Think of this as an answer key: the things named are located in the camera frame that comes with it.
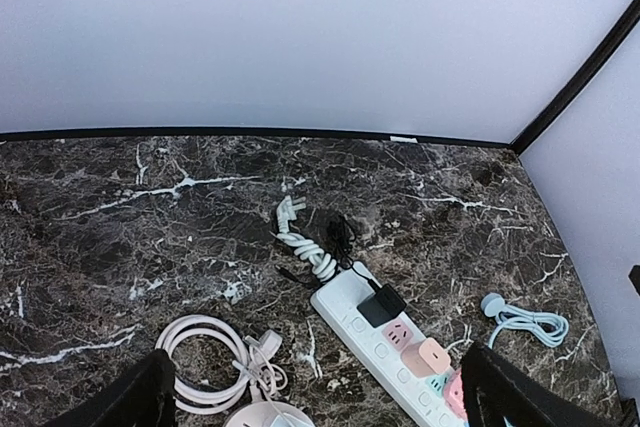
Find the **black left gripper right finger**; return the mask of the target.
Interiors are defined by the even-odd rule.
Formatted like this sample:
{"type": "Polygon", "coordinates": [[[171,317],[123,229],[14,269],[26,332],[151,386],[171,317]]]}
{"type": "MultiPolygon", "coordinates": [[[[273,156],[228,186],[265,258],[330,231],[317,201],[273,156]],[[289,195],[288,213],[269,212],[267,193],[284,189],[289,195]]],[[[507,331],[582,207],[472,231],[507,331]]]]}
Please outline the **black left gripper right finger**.
{"type": "Polygon", "coordinates": [[[471,426],[615,426],[557,396],[487,345],[473,343],[461,360],[463,402],[471,426]]]}

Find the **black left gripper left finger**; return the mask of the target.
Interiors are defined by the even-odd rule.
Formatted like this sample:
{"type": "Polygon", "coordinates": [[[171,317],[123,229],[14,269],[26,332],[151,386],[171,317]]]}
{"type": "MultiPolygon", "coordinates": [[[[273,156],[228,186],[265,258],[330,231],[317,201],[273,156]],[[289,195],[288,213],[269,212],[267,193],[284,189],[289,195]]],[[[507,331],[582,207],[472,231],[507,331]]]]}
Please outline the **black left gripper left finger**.
{"type": "Polygon", "coordinates": [[[166,351],[153,350],[113,383],[46,426],[175,426],[175,368],[166,351]]]}

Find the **peach cube plug adapter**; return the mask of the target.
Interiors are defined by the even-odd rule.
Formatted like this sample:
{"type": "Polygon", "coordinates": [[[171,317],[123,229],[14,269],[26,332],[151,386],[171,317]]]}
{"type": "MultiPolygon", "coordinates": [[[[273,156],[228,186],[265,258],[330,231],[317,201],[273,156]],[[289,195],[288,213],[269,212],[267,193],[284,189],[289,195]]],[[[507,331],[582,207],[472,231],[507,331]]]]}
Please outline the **peach cube plug adapter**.
{"type": "Polygon", "coordinates": [[[416,378],[444,374],[451,366],[449,353],[433,337],[407,346],[401,360],[416,378]]]}

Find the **white multi-socket power strip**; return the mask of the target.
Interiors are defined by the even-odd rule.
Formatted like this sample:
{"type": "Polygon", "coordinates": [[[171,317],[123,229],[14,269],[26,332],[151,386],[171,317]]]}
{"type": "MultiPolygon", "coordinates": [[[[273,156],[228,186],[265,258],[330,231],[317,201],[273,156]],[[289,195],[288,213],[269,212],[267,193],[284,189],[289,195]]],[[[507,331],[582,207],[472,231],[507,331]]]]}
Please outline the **white multi-socket power strip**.
{"type": "MultiPolygon", "coordinates": [[[[402,352],[396,351],[383,336],[389,322],[373,328],[358,312],[357,305],[374,293],[366,281],[372,276],[364,264],[357,262],[316,291],[311,304],[416,425],[464,426],[464,408],[450,406],[445,396],[446,384],[455,372],[452,362],[444,374],[416,378],[403,364],[402,352]]],[[[414,333],[407,346],[429,338],[406,313],[398,317],[414,333]]]]}

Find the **pink square plug adapter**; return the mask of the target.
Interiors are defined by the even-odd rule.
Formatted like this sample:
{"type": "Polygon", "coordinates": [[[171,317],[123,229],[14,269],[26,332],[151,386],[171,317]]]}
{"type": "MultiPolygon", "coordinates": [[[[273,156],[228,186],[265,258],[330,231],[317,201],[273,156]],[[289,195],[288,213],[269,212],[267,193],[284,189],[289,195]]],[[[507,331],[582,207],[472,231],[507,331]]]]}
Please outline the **pink square plug adapter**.
{"type": "Polygon", "coordinates": [[[396,351],[402,352],[411,342],[414,333],[403,319],[397,317],[386,325],[383,336],[396,351]]]}

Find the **round pink power socket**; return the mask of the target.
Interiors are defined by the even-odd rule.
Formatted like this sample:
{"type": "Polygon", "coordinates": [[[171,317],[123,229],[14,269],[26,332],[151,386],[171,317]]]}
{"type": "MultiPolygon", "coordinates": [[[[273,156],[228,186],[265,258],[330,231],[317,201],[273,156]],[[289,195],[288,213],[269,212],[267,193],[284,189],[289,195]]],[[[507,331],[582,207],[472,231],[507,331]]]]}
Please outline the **round pink power socket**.
{"type": "Polygon", "coordinates": [[[262,401],[234,412],[224,427],[314,427],[302,410],[283,402],[262,401]]]}

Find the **black charger adapter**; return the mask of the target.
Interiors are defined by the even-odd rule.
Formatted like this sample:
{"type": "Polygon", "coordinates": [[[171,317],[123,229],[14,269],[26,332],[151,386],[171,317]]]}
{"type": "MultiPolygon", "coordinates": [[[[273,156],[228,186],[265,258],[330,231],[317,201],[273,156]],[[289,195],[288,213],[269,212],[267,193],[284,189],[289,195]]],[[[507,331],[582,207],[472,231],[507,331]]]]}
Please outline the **black charger adapter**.
{"type": "Polygon", "coordinates": [[[406,302],[396,289],[385,284],[357,305],[358,312],[373,328],[397,318],[406,309],[406,302]]]}

